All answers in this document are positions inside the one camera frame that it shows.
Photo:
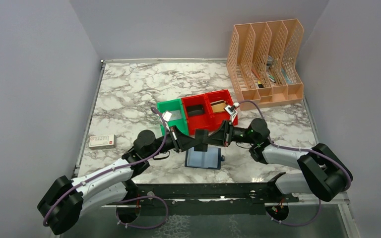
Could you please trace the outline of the silver grey card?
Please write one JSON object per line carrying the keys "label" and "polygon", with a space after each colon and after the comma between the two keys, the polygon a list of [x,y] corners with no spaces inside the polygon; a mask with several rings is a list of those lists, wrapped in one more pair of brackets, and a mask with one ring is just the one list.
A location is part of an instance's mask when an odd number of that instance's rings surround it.
{"label": "silver grey card", "polygon": [[194,138],[197,141],[197,144],[193,147],[194,151],[198,152],[207,152],[208,144],[204,142],[204,139],[209,135],[209,131],[207,129],[196,129]]}

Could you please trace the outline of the navy blue card holder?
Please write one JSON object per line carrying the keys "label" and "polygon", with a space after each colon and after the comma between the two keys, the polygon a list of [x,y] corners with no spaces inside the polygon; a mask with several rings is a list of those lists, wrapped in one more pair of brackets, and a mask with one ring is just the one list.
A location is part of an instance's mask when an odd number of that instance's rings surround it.
{"label": "navy blue card holder", "polygon": [[220,147],[208,147],[206,152],[195,151],[194,148],[186,152],[185,167],[201,169],[221,169],[225,161]]}

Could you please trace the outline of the green plastic bin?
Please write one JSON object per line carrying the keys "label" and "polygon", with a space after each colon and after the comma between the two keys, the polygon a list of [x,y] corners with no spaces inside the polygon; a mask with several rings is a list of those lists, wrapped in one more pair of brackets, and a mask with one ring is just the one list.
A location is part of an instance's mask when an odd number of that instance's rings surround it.
{"label": "green plastic bin", "polygon": [[166,123],[168,126],[176,126],[179,131],[185,135],[189,135],[188,123],[184,112],[181,99],[158,102],[156,107],[160,113],[169,111],[172,115]]}

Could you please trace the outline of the red double bin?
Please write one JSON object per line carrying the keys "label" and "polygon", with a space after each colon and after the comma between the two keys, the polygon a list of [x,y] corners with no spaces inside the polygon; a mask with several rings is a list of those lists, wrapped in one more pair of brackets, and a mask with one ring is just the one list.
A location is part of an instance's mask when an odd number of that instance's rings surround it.
{"label": "red double bin", "polygon": [[[196,129],[215,131],[224,120],[230,119],[230,115],[226,111],[218,114],[213,113],[210,103],[218,100],[224,100],[228,105],[233,104],[229,90],[220,90],[181,98],[188,123],[189,135],[194,135]],[[205,114],[189,118],[186,107],[192,105],[203,105]]]}

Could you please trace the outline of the peach desk file organizer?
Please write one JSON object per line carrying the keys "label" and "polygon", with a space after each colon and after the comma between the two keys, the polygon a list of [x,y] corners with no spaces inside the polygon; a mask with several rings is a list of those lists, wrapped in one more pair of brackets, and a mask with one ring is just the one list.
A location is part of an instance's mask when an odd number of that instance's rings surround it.
{"label": "peach desk file organizer", "polygon": [[300,103],[296,59],[304,28],[298,19],[233,26],[226,67],[241,110]]}

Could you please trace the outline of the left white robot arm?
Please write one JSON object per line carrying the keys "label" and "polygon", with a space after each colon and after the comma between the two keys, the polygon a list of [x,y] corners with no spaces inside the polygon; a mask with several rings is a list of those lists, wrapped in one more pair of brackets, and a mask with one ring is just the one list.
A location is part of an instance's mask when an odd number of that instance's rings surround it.
{"label": "left white robot arm", "polygon": [[139,192],[132,181],[149,167],[149,159],[170,151],[185,152],[194,147],[206,149],[202,142],[207,136],[206,129],[197,129],[191,137],[176,126],[170,127],[159,138],[151,130],[141,131],[133,146],[111,165],[78,178],[57,178],[37,205],[43,216],[43,226],[60,235],[87,212],[101,206],[154,198],[154,195]]}

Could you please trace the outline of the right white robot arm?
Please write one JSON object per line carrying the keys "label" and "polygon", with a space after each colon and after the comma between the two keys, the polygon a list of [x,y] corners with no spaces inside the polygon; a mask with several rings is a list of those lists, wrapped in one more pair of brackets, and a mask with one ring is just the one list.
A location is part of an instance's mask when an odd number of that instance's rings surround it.
{"label": "right white robot arm", "polygon": [[329,202],[346,191],[353,181],[351,172],[325,144],[313,148],[277,145],[270,138],[264,119],[255,118],[248,128],[233,126],[225,120],[218,130],[201,138],[204,145],[229,146],[232,142],[251,145],[249,153],[262,164],[279,164],[299,169],[298,174],[282,175],[266,189],[267,197],[280,201],[289,193],[312,193]]}

